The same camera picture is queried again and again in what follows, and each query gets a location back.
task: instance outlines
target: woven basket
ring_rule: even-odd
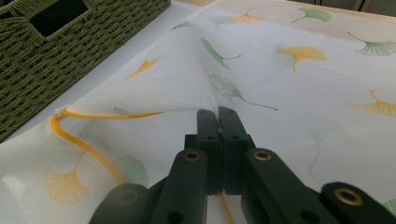
[[[57,0],[0,7],[0,142],[170,6],[170,0],[83,0],[51,35],[31,23]]]

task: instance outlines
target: ginkgo leaf print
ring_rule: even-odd
[[[213,74],[210,77],[212,79],[213,88],[215,88],[215,90],[218,93],[220,93],[229,102],[233,101],[233,97],[237,97],[251,105],[258,105],[258,104],[254,104],[254,103],[251,103],[251,102],[245,100],[245,98],[241,95],[241,92],[239,92],[239,90],[236,88],[236,84],[234,82],[232,82],[229,78],[222,77],[217,74]],[[270,107],[267,105],[259,105],[259,106],[277,110],[276,108],[273,108],[273,107]]]
[[[244,22],[244,23],[252,23],[257,21],[263,21],[263,17],[256,17],[249,14],[251,9],[249,9],[245,14],[240,16],[233,16],[232,19],[234,21]]]
[[[194,24],[192,24],[191,22],[182,22],[181,24],[175,26],[174,28],[172,28],[172,30],[176,30],[182,27],[186,27],[186,26],[194,26]]]
[[[313,47],[290,47],[279,49],[278,53],[289,54],[294,58],[293,71],[296,71],[295,64],[302,59],[315,59],[315,60],[326,60],[326,56],[323,52]]]
[[[217,26],[220,26],[222,24],[232,24],[232,23],[236,23],[235,20],[233,20],[233,18],[231,17],[211,17],[209,18],[209,21],[215,23]]]
[[[204,44],[207,52],[210,53],[210,55],[212,55],[212,57],[224,68],[230,69],[230,67],[224,63],[224,60],[232,60],[232,59],[237,59],[239,57],[241,57],[241,55],[238,55],[236,57],[233,58],[224,58],[221,55],[219,55],[214,49],[213,47],[209,44],[209,42],[203,38],[201,38],[202,43]]]
[[[374,56],[389,56],[390,54],[396,52],[396,43],[395,42],[392,42],[392,41],[370,42],[370,41],[365,41],[360,38],[357,38],[350,32],[348,32],[348,34],[366,44],[366,47],[364,49],[356,49],[355,50],[356,52],[358,52],[360,54],[374,55]]]
[[[132,77],[137,77],[139,76],[141,73],[144,73],[146,70],[150,69],[152,66],[154,66],[154,64],[158,61],[158,59],[160,57],[156,57],[153,60],[149,61],[149,56],[155,51],[155,49],[148,55],[148,57],[146,58],[146,60],[136,69],[136,71],[134,71],[131,75],[124,77],[124,79],[129,79]]]
[[[329,14],[329,12],[322,11],[319,9],[300,7],[299,10],[303,11],[305,13],[305,16],[301,17],[295,21],[298,21],[298,20],[304,19],[304,18],[312,18],[312,19],[318,19],[321,21],[329,21],[332,18],[332,16]]]
[[[315,141],[315,158],[309,167],[309,170],[315,167],[320,153],[320,145],[325,141],[341,141],[345,144],[350,144],[351,136],[343,130],[341,126],[333,121],[314,116],[299,116],[293,121],[294,125],[298,126],[304,133],[310,136]]]
[[[126,112],[124,109],[118,108],[118,107],[113,107],[114,112],[121,116],[128,116],[128,112]]]
[[[396,217],[396,199],[392,199],[384,203],[384,207]]]
[[[216,30],[218,30],[219,26],[223,24],[233,24],[233,23],[253,23],[253,22],[258,22],[258,21],[263,21],[263,17],[257,17],[251,15],[249,12],[251,9],[249,9],[245,14],[238,15],[238,16],[231,16],[231,17],[224,17],[224,16],[217,16],[217,17],[211,17],[209,18],[209,21],[213,22],[216,24]]]
[[[67,174],[57,174],[52,170],[47,170],[45,180],[49,196],[59,204],[77,203],[90,188],[81,184],[78,179],[77,167],[85,151],[81,153],[77,164],[72,172]]]
[[[148,186],[149,176],[141,161],[131,156],[125,156],[115,159],[113,165],[120,171],[126,182],[144,187]]]
[[[379,100],[378,98],[375,97],[374,90],[370,90],[370,94],[373,97],[373,99],[375,99],[375,103],[366,104],[366,105],[355,105],[355,104],[346,103],[345,105],[353,109],[359,109],[380,115],[396,117],[396,104]]]

